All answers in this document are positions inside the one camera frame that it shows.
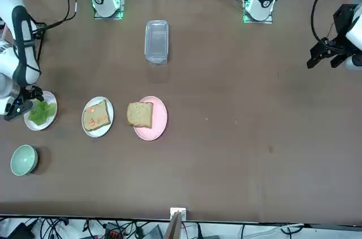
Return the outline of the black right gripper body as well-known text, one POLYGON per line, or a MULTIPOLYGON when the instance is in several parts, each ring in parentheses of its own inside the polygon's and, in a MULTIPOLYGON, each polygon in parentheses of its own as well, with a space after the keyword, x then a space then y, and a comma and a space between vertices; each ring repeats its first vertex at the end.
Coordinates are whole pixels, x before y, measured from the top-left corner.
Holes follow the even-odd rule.
POLYGON ((20 93, 17 99, 17 104, 20 107, 32 107, 32 87, 21 87, 20 93))

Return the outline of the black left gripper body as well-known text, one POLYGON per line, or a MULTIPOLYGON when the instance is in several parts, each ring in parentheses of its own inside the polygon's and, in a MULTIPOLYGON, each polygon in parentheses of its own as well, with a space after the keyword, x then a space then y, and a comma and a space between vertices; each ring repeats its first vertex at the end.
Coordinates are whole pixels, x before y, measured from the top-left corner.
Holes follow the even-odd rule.
POLYGON ((337 38, 345 37, 352 24, 356 8, 357 4, 342 4, 333 14, 337 38))

